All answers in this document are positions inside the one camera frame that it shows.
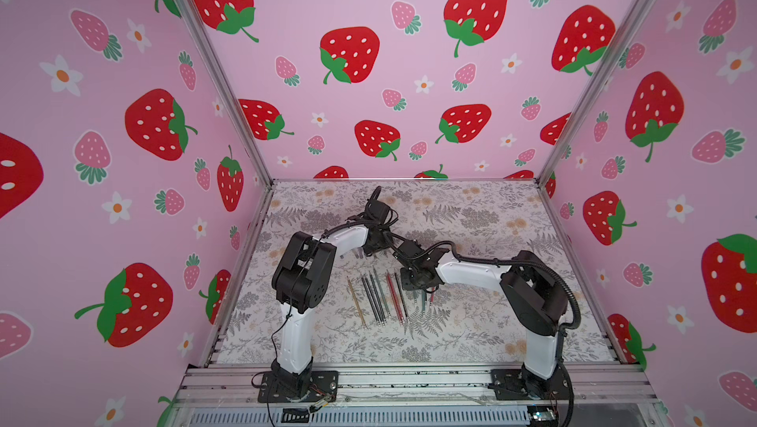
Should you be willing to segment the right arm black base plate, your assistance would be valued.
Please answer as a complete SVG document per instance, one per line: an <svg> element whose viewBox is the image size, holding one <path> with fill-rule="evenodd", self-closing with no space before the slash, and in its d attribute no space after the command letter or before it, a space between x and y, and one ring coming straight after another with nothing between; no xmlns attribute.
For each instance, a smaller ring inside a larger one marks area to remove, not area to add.
<svg viewBox="0 0 757 427"><path fill-rule="evenodd" d="M492 370L487 388L498 401L569 401L574 393L560 367L547 380L526 368Z"/></svg>

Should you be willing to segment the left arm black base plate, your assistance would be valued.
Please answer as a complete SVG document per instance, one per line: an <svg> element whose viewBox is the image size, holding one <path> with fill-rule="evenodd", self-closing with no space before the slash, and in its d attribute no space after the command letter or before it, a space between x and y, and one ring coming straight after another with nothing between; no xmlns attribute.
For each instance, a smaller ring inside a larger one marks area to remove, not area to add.
<svg viewBox="0 0 757 427"><path fill-rule="evenodd" d="M295 376L286 371L265 372L259 382L259 403L316 403L332 401L338 393L338 371L315 371Z"/></svg>

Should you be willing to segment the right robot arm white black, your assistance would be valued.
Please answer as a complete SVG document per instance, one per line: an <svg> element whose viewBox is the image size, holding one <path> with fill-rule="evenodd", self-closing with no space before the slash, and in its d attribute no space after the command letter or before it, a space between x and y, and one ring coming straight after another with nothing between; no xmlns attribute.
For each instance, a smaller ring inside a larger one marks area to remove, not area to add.
<svg viewBox="0 0 757 427"><path fill-rule="evenodd" d="M407 289L431 292L451 284L499 289L526 329L524 377L540 382L554 377L563 362L564 338L581 326L582 314L566 280L536 254L521 251L512 259L484 259L461 255L451 241L423 249L405 240L393 256L402 266L401 282Z"/></svg>

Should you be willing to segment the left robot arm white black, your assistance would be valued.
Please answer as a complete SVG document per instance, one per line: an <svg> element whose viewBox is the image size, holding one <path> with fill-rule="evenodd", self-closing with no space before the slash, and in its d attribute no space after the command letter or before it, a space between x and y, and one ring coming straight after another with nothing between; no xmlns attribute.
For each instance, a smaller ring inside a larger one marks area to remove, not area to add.
<svg viewBox="0 0 757 427"><path fill-rule="evenodd" d="M364 210L345 223L321 235L297 232L291 237L271 282L284 317L274 372L297 379L311 372L315 308L327 293L335 261L352 251L370 257L392 246L396 217L392 208L380 201L381 191L377 186Z"/></svg>

